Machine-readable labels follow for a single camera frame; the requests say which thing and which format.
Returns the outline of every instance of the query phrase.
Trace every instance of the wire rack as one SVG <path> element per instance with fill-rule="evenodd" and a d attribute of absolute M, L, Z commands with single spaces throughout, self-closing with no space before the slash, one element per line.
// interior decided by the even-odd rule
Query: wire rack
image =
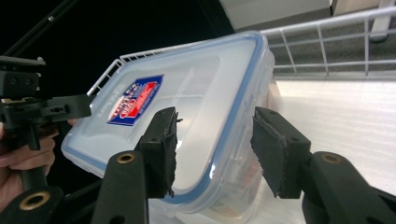
<path fill-rule="evenodd" d="M 371 43 L 376 18 L 392 17 L 382 43 Z M 326 20 L 262 30 L 276 57 L 275 77 L 396 77 L 396 7 L 367 10 Z M 200 44 L 194 42 L 120 56 L 88 91 L 97 93 L 125 63 L 166 51 Z"/>

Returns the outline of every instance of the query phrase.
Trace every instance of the white wire basket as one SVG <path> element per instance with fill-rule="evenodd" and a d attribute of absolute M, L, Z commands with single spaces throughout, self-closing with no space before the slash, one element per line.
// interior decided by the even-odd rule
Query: white wire basket
<path fill-rule="evenodd" d="M 372 32 L 376 18 L 395 22 Z M 281 114 L 313 143 L 351 160 L 368 183 L 396 194 L 396 7 L 263 30 L 276 58 Z M 387 39 L 372 43 L 370 35 Z M 120 56 L 94 83 L 97 94 L 115 71 L 140 58 L 201 42 Z M 304 223 L 301 201 L 274 199 L 262 181 L 249 223 Z"/>

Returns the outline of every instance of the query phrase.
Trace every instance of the blue and red label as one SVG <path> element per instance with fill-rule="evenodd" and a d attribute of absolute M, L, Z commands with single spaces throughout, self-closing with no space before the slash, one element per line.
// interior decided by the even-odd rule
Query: blue and red label
<path fill-rule="evenodd" d="M 109 124 L 133 126 L 148 108 L 163 83 L 163 75 L 137 79 L 111 110 Z"/>

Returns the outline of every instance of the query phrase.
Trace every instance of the plastic container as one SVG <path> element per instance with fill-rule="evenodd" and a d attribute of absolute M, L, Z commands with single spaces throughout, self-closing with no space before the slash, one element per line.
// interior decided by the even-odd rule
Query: plastic container
<path fill-rule="evenodd" d="M 274 56 L 256 32 L 124 64 L 92 102 L 92 115 L 64 139 L 66 158 L 103 176 L 108 159 L 131 150 L 153 115 L 175 106 L 175 198 L 149 200 L 173 216 L 198 213 L 240 222 L 260 184 L 261 168 L 250 147 L 252 115 L 266 106 Z"/>

